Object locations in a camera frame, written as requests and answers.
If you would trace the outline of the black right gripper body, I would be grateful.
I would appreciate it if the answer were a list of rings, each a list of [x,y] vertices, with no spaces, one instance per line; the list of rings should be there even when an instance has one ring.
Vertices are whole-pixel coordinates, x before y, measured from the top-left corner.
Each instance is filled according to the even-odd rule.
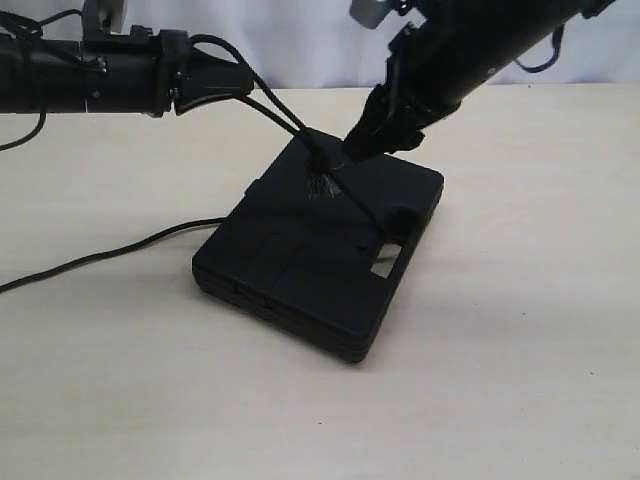
[[[393,96],[386,85],[378,84],[367,97],[360,119],[344,138],[342,150],[352,161],[411,151],[420,146],[423,130],[434,122],[432,112]]]

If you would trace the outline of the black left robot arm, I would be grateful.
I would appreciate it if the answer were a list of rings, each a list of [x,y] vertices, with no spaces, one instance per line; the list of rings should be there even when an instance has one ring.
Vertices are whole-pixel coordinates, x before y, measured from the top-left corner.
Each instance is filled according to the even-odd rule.
[[[246,96],[244,66],[210,56],[180,30],[43,40],[1,37],[2,113],[140,113],[159,118]]]

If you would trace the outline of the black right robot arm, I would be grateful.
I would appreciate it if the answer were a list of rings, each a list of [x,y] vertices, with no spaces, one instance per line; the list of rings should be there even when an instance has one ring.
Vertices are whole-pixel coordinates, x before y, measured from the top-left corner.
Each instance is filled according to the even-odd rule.
[[[354,1],[350,15],[377,28],[392,12],[417,10],[420,26],[405,25],[389,44],[383,83],[369,94],[359,121],[344,139],[355,162],[416,149],[424,129],[456,112],[463,99],[544,38],[559,58],[566,23],[609,7],[591,0]]]

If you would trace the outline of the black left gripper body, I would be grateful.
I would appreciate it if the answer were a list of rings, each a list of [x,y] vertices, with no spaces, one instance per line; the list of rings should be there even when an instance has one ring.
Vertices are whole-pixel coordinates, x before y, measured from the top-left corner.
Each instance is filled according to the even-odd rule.
[[[254,71],[236,47],[210,34],[189,38],[191,48],[185,66],[177,78],[174,112],[183,115],[211,103],[246,97],[254,90]],[[209,55],[197,48],[199,44],[220,47],[234,62]]]

